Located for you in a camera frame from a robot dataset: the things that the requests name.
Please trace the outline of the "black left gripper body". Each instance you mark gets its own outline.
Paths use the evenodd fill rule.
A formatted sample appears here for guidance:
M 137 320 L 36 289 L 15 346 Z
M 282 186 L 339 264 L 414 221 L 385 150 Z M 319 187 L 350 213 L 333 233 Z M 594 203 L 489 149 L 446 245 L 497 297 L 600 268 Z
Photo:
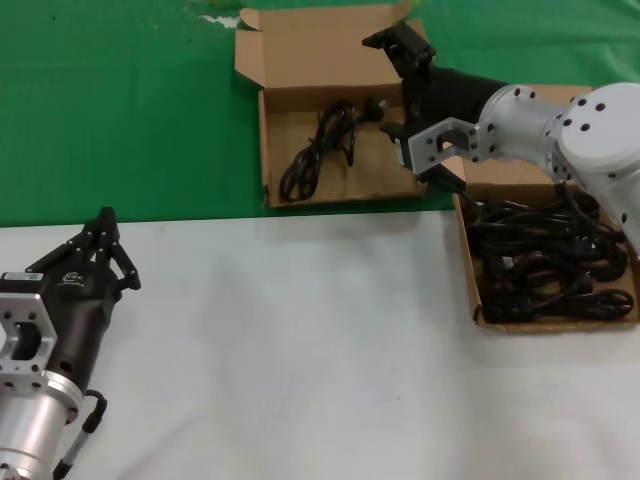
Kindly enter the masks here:
M 121 298 L 116 274 L 97 264 L 58 265 L 41 273 L 45 307 L 57 335 L 46 369 L 87 386 Z

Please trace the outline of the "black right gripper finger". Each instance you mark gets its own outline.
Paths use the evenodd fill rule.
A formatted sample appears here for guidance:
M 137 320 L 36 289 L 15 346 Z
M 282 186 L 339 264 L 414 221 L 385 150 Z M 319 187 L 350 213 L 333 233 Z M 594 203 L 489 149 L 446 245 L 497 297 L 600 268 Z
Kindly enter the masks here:
M 436 55 L 433 46 L 406 22 L 399 22 L 362 40 L 383 50 L 399 77 L 426 76 Z

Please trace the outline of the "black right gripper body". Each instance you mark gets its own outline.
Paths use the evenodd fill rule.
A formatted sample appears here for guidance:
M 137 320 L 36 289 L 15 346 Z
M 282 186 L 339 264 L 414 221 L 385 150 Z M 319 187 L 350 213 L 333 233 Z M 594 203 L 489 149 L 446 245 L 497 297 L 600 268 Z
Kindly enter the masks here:
M 499 80 L 463 73 L 435 64 L 402 68 L 404 127 L 428 127 L 447 118 L 476 124 L 489 99 L 501 89 Z

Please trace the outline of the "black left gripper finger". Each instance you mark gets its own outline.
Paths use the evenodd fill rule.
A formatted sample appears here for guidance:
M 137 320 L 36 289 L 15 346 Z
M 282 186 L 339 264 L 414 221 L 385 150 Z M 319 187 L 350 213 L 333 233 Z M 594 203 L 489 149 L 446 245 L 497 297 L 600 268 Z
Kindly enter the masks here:
M 81 231 L 28 266 L 27 273 L 45 273 L 49 269 L 70 260 L 89 261 L 103 248 L 109 236 L 109 208 L 102 207 L 98 215 L 86 221 Z
M 137 268 L 120 243 L 120 232 L 112 207 L 103 207 L 97 217 L 97 251 L 95 263 L 112 272 L 110 262 L 114 261 L 122 273 L 117 279 L 117 292 L 139 290 L 141 281 Z

